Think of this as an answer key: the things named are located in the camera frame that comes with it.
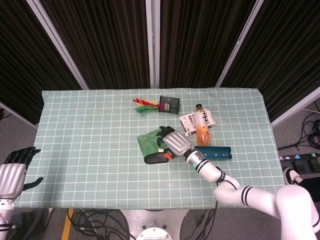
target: grid tablecloth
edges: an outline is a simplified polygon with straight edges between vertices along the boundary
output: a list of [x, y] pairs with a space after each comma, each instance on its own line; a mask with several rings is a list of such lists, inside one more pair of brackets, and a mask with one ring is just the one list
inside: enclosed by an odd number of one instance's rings
[[[158, 126], [183, 132], [179, 117], [202, 104], [216, 126], [211, 145], [230, 146], [232, 159], [214, 165], [237, 179], [272, 193], [284, 182], [263, 96], [250, 88], [171, 88], [44, 91], [35, 138], [41, 149], [18, 207], [108, 209], [213, 208], [216, 184], [206, 182], [180, 157], [145, 164], [137, 136]], [[180, 98], [179, 114], [137, 113], [135, 98]], [[195, 144], [195, 136], [188, 139]]]

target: curtain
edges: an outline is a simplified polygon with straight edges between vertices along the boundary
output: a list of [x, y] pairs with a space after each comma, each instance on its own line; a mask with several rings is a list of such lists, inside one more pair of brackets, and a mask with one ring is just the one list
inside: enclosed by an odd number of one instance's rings
[[145, 0], [41, 0], [90, 89], [150, 87]]
[[320, 1], [265, 0], [222, 87], [257, 88], [271, 121], [320, 86]]
[[0, 1], [0, 102], [37, 124], [42, 90], [80, 86], [26, 1]]
[[162, 0], [160, 87], [214, 87], [255, 0]]

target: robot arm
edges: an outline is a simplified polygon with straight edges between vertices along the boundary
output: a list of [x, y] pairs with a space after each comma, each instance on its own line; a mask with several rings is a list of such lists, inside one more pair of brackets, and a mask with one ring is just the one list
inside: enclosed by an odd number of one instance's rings
[[319, 214], [303, 187], [286, 185], [276, 194], [252, 186], [242, 187], [193, 149], [182, 133], [171, 127], [161, 129], [166, 134], [163, 142], [175, 155], [185, 157], [186, 162], [209, 183], [220, 183], [213, 191], [217, 201], [228, 205], [243, 204], [280, 219], [282, 240], [317, 239], [314, 233], [320, 230]]
[[24, 184], [29, 164], [38, 152], [40, 150], [35, 147], [14, 151], [0, 165], [0, 240], [6, 238], [10, 227], [14, 200], [22, 191], [36, 187], [43, 180], [39, 177], [35, 182]]

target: orange juice bottle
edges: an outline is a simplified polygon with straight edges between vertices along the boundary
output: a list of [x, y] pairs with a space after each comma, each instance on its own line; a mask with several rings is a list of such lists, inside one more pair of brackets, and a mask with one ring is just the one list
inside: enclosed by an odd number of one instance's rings
[[209, 120], [206, 111], [201, 104], [197, 104], [194, 112], [194, 122], [196, 128], [195, 140], [198, 146], [208, 146], [211, 144], [211, 137], [208, 129]]

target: red feather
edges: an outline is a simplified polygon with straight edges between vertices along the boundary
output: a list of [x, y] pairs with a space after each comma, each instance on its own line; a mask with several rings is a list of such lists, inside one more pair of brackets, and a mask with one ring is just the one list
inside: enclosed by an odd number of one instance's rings
[[141, 105], [144, 105], [144, 106], [159, 107], [159, 104], [154, 104], [152, 102], [148, 102], [148, 101], [145, 101], [145, 100], [142, 100], [142, 99], [139, 99], [139, 98], [135, 98], [135, 99], [133, 99], [133, 101], [136, 102], [137, 104], [141, 104]]

